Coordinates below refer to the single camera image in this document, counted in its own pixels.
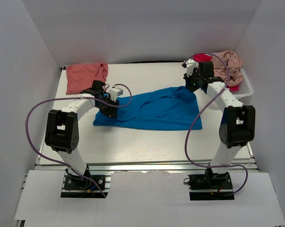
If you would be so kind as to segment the blue t-shirt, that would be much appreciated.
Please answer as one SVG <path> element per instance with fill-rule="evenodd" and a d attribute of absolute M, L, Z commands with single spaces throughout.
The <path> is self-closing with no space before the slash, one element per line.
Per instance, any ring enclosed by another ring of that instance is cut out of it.
<path fill-rule="evenodd" d="M 185 131 L 199 114 L 197 98 L 184 86 L 118 98 L 117 118 L 98 112 L 94 126 L 112 126 L 138 130 Z"/>

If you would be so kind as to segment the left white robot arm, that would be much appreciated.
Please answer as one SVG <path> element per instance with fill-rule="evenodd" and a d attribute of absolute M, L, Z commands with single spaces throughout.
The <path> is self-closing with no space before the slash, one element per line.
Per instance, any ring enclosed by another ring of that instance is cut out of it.
<path fill-rule="evenodd" d="M 47 118 L 45 143 L 68 165 L 69 173 L 85 175 L 87 164 L 79 150 L 78 121 L 92 108 L 111 118 L 117 118 L 117 97 L 123 94 L 121 88 L 106 89 L 105 83 L 96 80 L 90 88 L 80 91 L 83 97 L 60 110 L 50 110 Z"/>

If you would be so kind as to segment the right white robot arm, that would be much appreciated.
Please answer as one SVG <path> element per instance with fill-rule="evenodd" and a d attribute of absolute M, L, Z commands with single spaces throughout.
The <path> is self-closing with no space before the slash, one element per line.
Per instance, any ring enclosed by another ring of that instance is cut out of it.
<path fill-rule="evenodd" d="M 186 69 L 185 87 L 190 92 L 203 90 L 223 113 L 218 131 L 220 145 L 208 168 L 214 174 L 225 174 L 237 153 L 254 139 L 255 108 L 244 105 L 227 89 L 222 78 L 214 76 L 212 62 L 188 60 L 182 66 Z"/>

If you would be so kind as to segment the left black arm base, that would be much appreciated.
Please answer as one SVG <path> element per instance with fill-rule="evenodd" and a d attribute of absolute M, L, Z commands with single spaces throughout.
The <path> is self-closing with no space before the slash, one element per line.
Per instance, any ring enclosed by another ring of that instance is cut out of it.
<path fill-rule="evenodd" d="M 107 195 L 110 188 L 111 177 L 108 175 L 91 175 L 91 178 L 95 183 L 87 181 L 86 179 L 80 181 L 78 176 L 65 174 L 60 197 L 104 199 L 104 196 L 99 191 L 97 185 L 104 194 Z"/>

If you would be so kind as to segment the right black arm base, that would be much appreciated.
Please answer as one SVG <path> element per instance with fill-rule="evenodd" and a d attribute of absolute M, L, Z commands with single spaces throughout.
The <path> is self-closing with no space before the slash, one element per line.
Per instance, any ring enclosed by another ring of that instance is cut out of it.
<path fill-rule="evenodd" d="M 234 200 L 230 175 L 223 179 L 208 181 L 205 174 L 188 175 L 183 183 L 189 187 L 191 201 L 231 201 Z"/>

